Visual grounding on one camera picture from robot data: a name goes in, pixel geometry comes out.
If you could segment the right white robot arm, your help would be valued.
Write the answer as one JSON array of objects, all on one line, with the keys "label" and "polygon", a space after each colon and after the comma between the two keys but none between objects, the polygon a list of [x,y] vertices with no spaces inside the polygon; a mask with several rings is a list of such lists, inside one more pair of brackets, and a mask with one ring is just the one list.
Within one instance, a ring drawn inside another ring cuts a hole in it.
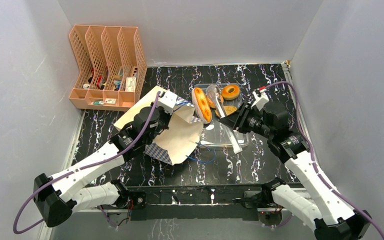
[{"label": "right white robot arm", "polygon": [[246,191],[237,202],[245,207],[284,207],[313,230],[318,240],[359,240],[371,225],[371,216],[347,202],[328,180],[314,159],[310,141],[289,128],[289,113],[284,104],[269,100],[267,88],[254,91],[254,101],[243,103],[227,114],[220,88],[212,84],[207,97],[220,114],[223,125],[239,133],[255,133],[267,139],[270,151],[291,170],[309,194],[306,199],[285,181],[275,178],[261,191]]}]

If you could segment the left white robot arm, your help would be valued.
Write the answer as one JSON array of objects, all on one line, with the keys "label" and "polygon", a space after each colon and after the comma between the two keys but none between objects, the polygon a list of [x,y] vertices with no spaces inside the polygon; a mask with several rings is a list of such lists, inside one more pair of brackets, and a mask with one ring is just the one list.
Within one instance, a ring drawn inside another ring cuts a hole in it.
[{"label": "left white robot arm", "polygon": [[169,128],[173,110],[163,106],[143,107],[97,151],[64,171],[33,182],[32,200],[42,221],[52,228],[76,212],[102,205],[124,208],[132,199],[119,181],[89,187],[105,172],[124,165],[145,152],[154,139]]}]

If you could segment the fake long baguette roll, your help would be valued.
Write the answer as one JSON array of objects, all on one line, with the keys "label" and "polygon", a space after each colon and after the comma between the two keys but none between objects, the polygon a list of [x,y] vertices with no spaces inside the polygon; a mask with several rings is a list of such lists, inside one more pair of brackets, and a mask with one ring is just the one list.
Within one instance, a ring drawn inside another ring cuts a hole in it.
[{"label": "fake long baguette roll", "polygon": [[191,100],[198,118],[204,124],[209,124],[212,120],[212,111],[204,91],[199,87],[195,87],[191,92]]}]

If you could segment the blue checkered paper bag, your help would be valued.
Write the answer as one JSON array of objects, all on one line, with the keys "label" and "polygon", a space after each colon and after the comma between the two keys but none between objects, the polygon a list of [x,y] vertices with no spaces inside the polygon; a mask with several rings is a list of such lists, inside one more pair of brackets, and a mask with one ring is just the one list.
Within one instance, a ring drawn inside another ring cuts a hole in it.
[{"label": "blue checkered paper bag", "polygon": [[[165,91],[166,89],[160,86],[153,87],[115,122],[114,127],[120,131],[142,108],[152,106],[157,92],[160,92],[161,96]],[[168,129],[159,134],[153,142],[146,144],[143,153],[172,166],[183,163],[199,145],[204,128],[202,120],[194,116],[195,110],[192,102],[178,96]]]}]

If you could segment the fake herb bread slice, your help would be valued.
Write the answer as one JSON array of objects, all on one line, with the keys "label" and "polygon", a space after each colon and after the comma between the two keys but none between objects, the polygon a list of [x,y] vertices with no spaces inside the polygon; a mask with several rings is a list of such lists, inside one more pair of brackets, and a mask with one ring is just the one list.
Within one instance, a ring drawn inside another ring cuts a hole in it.
[{"label": "fake herb bread slice", "polygon": [[[230,114],[234,113],[237,110],[236,106],[224,105],[223,108],[227,116],[229,116]],[[215,110],[215,114],[218,118],[221,118],[221,115],[217,109]]]}]

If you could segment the orange fake donut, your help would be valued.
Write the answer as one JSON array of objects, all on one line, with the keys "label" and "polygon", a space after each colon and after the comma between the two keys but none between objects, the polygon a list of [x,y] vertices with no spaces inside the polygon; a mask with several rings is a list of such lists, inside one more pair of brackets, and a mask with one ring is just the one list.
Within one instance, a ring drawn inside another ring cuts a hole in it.
[{"label": "orange fake donut", "polygon": [[241,91],[239,86],[235,84],[227,85],[221,90],[221,96],[224,100],[228,101],[238,98],[240,93]]}]

